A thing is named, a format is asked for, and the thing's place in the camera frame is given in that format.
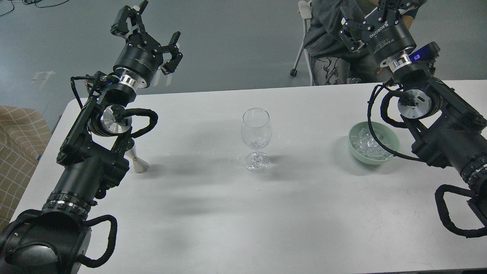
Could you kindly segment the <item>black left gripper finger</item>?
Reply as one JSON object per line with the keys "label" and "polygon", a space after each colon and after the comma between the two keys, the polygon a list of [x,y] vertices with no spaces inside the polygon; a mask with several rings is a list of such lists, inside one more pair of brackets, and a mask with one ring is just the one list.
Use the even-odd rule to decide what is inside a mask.
{"label": "black left gripper finger", "polygon": [[122,7],[111,26],[111,34],[124,38],[127,43],[149,43],[151,38],[142,22],[142,13],[147,5],[148,1],[143,0],[138,6]]}
{"label": "black left gripper finger", "polygon": [[[157,45],[157,47],[152,50],[153,55],[156,58],[156,63],[158,64],[158,68],[160,68],[163,74],[174,73],[181,62],[181,59],[183,58],[183,54],[179,51],[178,46],[180,36],[181,32],[175,32],[173,33],[168,45]],[[164,61],[163,54],[170,54],[170,59],[168,61]]]}

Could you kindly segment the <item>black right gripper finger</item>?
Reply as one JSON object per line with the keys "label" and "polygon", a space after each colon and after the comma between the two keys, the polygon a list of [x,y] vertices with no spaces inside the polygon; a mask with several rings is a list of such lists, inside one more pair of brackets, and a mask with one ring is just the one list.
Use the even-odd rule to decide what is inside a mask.
{"label": "black right gripper finger", "polygon": [[388,10],[397,11],[402,16],[415,18],[419,9],[419,0],[379,0],[378,19],[385,19]]}
{"label": "black right gripper finger", "polygon": [[343,14],[343,20],[339,36],[350,52],[359,52],[363,46],[367,45],[375,31],[375,19],[373,16],[375,7],[366,8],[364,18],[360,20],[353,19],[353,10],[348,9],[348,7],[341,6],[340,11]]}

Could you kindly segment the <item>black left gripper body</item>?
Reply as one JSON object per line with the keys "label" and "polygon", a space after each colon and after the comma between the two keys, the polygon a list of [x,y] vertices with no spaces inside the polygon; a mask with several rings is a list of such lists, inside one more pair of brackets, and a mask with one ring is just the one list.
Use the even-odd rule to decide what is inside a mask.
{"label": "black left gripper body", "polygon": [[120,76],[124,70],[129,70],[139,76],[141,88],[148,88],[163,62],[161,54],[153,53],[151,49],[146,50],[135,42],[127,42],[113,66],[113,71]]}

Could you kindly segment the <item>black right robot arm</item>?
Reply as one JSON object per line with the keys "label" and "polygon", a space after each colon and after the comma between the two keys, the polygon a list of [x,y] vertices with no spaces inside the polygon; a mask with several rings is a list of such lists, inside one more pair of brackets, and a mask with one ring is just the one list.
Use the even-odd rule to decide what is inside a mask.
{"label": "black right robot arm", "polygon": [[388,67],[392,78],[377,85],[368,101],[367,123],[372,136],[371,114],[376,97],[387,90],[380,106],[385,123],[406,128],[414,137],[413,160],[428,166],[454,167],[468,189],[441,185],[435,192],[439,218],[450,232],[475,238],[486,236],[486,227],[460,229],[449,217],[444,194],[468,197],[468,206],[486,224],[487,143],[481,132],[486,119],[434,76],[440,48],[435,42],[416,49],[402,13],[421,7],[424,0],[381,0],[360,21],[341,8],[344,19],[339,36],[351,52],[367,47],[376,63]]}

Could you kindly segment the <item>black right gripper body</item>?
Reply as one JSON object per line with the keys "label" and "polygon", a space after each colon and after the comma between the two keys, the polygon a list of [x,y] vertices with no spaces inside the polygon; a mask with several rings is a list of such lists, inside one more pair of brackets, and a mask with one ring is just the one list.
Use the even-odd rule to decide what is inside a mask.
{"label": "black right gripper body", "polygon": [[409,29],[401,19],[364,19],[363,26],[365,47],[381,67],[388,66],[402,54],[412,53],[416,48]]}

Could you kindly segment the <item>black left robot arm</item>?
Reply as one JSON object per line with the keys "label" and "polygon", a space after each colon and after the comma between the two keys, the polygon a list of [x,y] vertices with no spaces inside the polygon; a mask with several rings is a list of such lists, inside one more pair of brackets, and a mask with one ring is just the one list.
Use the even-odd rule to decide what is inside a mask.
{"label": "black left robot arm", "polygon": [[158,70],[173,73],[183,57],[179,31],[165,46],[148,34],[141,18],[147,5],[143,0],[117,14],[111,34],[126,43],[112,73],[71,78],[81,110],[56,158],[64,171],[41,210],[25,210],[1,232],[2,274],[76,274],[113,255],[116,218],[88,214],[129,170],[124,156],[134,139],[157,124],[154,111],[127,105]]}

